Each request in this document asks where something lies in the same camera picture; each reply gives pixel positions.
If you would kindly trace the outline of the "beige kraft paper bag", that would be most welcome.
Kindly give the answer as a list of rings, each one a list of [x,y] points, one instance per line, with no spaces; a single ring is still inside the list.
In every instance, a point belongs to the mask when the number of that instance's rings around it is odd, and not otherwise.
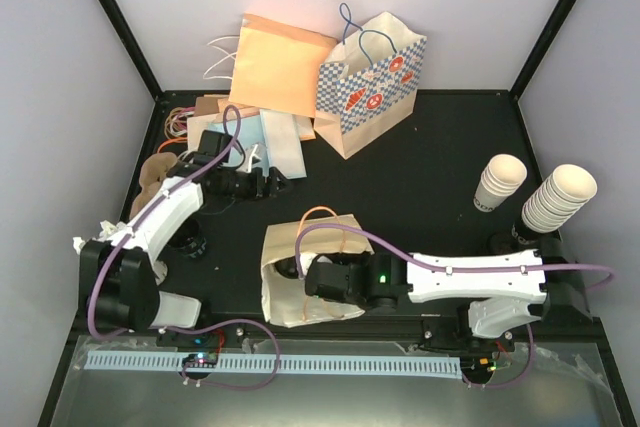
[[[301,220],[267,227],[261,257],[261,305],[264,318],[274,326],[294,328],[331,321],[343,321],[360,317],[364,311],[354,305],[336,303],[310,297],[297,271],[287,278],[276,269],[278,261],[294,259],[295,241],[305,227],[333,223],[358,228],[360,224],[351,214],[338,215],[324,206],[311,212],[324,211],[324,218]],[[318,229],[306,234],[301,242],[302,269],[307,270],[312,259],[319,254],[371,253],[369,241],[360,235],[340,229]]]

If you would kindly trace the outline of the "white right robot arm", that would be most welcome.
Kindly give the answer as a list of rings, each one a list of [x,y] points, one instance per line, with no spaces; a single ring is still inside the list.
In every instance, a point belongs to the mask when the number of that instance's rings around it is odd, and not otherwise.
[[[308,296],[363,311],[393,312],[402,300],[457,301],[454,335],[467,350],[536,321],[572,326],[592,319],[584,283],[540,247],[478,257],[304,252],[299,262]]]

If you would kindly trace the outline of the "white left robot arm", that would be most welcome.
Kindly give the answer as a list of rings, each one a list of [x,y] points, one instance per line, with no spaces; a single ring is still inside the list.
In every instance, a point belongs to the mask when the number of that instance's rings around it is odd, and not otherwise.
[[[216,198],[261,200],[291,189],[276,167],[242,172],[227,166],[237,138],[205,132],[187,162],[171,167],[158,192],[122,228],[86,241],[79,250],[79,306],[90,333],[102,338],[99,324],[126,331],[171,328],[193,346],[214,335],[213,319],[200,300],[160,290],[154,266],[166,246],[188,257],[206,250],[194,214]]]

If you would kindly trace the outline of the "light blue paper bag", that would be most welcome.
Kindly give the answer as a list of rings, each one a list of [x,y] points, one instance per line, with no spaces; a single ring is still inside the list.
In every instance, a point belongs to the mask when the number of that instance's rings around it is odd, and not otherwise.
[[[304,156],[299,140],[298,127],[292,114],[275,111],[261,111],[259,115],[241,120],[238,141],[245,153],[256,143],[266,146],[267,157],[261,169],[267,172],[270,167],[277,167],[288,179],[300,179],[307,176]],[[223,162],[225,167],[236,166],[244,171],[242,154],[233,148],[229,160]]]

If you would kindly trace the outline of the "black cup with white print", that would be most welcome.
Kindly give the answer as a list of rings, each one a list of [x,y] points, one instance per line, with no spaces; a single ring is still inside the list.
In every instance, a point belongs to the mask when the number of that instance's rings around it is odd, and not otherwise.
[[[170,238],[168,246],[188,259],[198,259],[206,252],[207,241],[200,223],[188,218]]]

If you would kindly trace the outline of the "flat brown paper bags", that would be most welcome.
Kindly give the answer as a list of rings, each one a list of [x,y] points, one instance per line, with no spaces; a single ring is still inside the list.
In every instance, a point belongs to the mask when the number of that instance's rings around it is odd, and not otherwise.
[[[160,153],[170,145],[185,144],[187,151],[195,150],[201,133],[210,125],[223,122],[223,111],[231,105],[229,97],[221,94],[206,94],[196,98],[195,106],[176,107],[165,120],[164,135],[166,140],[160,144],[156,152]],[[240,117],[253,117],[260,114],[260,109],[234,104],[240,110]],[[298,127],[301,141],[315,139],[312,121],[308,117],[293,116]]]

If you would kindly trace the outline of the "brown pulp carrier stack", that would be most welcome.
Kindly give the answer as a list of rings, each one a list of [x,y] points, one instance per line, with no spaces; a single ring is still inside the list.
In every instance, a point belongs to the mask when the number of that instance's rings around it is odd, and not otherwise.
[[[168,172],[177,164],[178,157],[171,152],[151,155],[142,165],[139,175],[140,193],[133,201],[129,219],[132,220],[158,193]]]

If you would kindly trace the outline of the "orange paper bag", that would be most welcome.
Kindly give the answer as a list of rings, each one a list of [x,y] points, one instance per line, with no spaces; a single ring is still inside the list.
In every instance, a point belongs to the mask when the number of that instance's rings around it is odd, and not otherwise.
[[[246,14],[230,101],[313,118],[319,68],[336,45],[332,37]]]

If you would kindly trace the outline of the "blue checkered paper bag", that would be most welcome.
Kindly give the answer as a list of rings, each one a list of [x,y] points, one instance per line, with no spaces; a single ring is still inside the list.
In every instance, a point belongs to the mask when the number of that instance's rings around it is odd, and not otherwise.
[[[319,67],[313,127],[348,159],[413,113],[427,37],[389,12],[362,25],[346,3],[339,12],[346,29]]]

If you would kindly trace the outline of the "short white cup stack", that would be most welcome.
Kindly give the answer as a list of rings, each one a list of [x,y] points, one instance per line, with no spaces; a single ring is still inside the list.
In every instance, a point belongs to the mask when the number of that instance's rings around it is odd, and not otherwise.
[[[483,213],[494,211],[519,189],[527,175],[527,167],[518,157],[495,155],[481,173],[473,205]]]

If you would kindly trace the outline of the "black cup lid stack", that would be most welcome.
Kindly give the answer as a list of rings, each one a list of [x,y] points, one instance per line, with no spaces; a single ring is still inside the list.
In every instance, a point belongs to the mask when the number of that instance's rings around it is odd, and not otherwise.
[[[491,235],[486,243],[490,255],[506,255],[517,251],[517,242],[511,234],[498,232]]]

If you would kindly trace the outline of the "tall white cup stack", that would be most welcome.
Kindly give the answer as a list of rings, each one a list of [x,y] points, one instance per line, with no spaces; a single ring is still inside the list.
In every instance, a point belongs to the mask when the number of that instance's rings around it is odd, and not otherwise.
[[[557,166],[525,201],[512,226],[512,238],[520,245],[532,245],[556,232],[593,199],[597,191],[597,182],[586,169],[574,164]]]

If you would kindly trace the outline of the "black frame post left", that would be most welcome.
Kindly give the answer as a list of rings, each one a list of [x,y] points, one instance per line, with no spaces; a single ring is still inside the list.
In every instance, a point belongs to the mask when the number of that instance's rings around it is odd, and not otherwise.
[[[137,42],[117,0],[98,0],[118,39],[126,50],[151,97],[156,100],[163,93],[149,62]]]

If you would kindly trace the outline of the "black frame post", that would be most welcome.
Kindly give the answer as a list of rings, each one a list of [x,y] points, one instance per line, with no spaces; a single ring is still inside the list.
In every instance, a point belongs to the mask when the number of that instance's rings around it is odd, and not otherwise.
[[[509,93],[519,101],[578,0],[558,0],[517,75]]]
[[[98,0],[118,39],[126,50],[151,97],[156,100],[163,93],[149,62],[137,42],[117,0]]]

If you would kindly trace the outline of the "black frame post right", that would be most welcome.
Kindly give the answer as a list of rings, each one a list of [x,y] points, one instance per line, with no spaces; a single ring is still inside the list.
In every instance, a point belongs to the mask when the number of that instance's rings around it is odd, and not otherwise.
[[[519,101],[578,0],[558,0],[517,75],[509,93]]]

